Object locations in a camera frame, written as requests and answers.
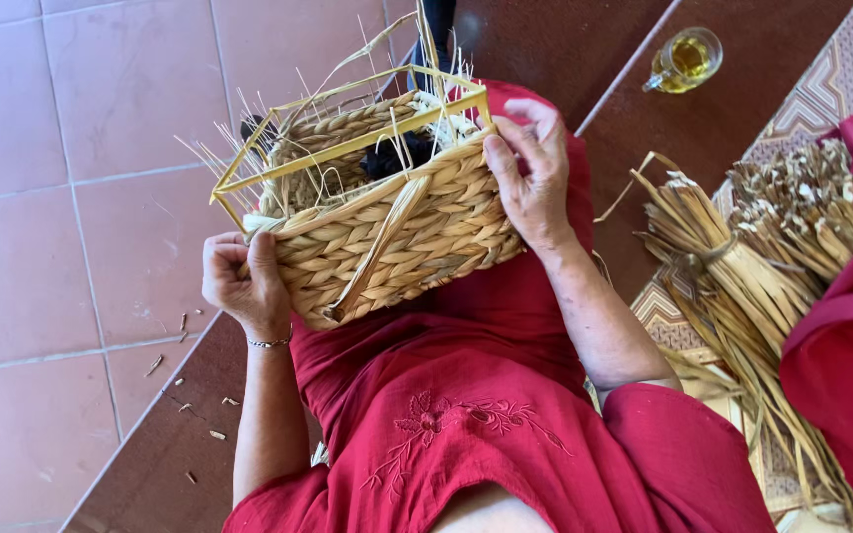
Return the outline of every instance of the glass of tea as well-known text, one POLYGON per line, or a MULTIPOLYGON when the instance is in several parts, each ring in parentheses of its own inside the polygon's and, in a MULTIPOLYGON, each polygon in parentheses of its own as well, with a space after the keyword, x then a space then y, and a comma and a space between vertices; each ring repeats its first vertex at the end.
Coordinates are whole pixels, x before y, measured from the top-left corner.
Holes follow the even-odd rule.
POLYGON ((687 28, 658 50, 644 92, 685 93, 710 79, 721 63, 722 44, 717 36, 705 28, 687 28))

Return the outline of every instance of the bracelet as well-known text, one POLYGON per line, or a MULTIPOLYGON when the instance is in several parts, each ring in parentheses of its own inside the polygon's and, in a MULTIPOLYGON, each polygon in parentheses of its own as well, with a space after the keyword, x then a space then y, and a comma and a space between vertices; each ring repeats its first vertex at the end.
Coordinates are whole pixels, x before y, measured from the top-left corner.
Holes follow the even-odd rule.
POLYGON ((272 346, 286 346, 292 341, 292 334, 295 333, 295 324, 291 324, 288 327, 288 339, 282 339, 280 341, 272 341, 270 343, 261 343, 259 341, 254 341, 249 337, 245 338, 245 341, 252 346, 257 348, 271 348, 272 346))

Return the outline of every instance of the woman's right hand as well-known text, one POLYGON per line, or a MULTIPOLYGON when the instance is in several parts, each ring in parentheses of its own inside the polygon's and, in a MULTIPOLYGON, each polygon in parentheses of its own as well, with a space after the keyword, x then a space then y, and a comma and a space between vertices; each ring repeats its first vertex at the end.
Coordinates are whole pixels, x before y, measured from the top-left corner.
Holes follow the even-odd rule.
POLYGON ((534 100, 510 100, 505 110, 532 121, 519 126, 505 116, 493 116, 502 135, 482 143, 486 163, 499 182, 505 213, 525 242, 539 255, 575 241, 568 222, 568 152, 561 115, 534 100), (521 176, 515 152, 528 162, 521 176))
POLYGON ((239 321, 250 339, 263 343, 286 339, 291 304, 278 275, 275 236, 258 233, 248 248, 238 231, 209 237, 203 245, 203 297, 239 321), (250 277, 240 279, 239 268, 245 262, 250 277))

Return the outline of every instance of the glass handle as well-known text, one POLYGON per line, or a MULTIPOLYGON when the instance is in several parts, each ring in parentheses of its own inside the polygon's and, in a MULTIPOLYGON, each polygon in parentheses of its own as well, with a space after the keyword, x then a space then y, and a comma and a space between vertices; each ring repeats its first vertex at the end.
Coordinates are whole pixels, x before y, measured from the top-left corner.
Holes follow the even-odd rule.
POLYGON ((663 83, 663 76, 660 74, 651 74, 650 79, 644 83, 644 92, 648 93, 663 83))

